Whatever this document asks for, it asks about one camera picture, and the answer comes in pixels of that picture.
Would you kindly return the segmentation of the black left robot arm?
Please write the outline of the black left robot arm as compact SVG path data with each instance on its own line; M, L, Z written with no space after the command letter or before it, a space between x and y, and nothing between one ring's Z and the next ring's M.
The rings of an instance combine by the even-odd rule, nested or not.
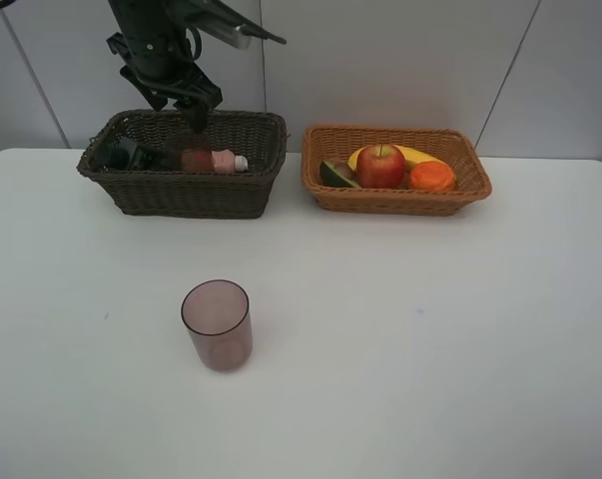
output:
M120 75L152 109L162 111L170 101L192 131L201 133L210 111L223 100L215 85L196 64L202 51L198 32L189 40L176 23L167 1L111 1L119 31L107 39L124 66Z

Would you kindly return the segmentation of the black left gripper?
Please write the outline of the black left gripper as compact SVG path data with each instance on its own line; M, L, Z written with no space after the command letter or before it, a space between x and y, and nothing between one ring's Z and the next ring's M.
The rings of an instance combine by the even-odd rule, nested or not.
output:
M107 39L111 52L124 62L120 75L146 100L154 111L162 111L169 100L184 116L191 130L203 132L209 108L223 100L221 89L196 65L185 42L159 36L153 41L126 41L121 33Z

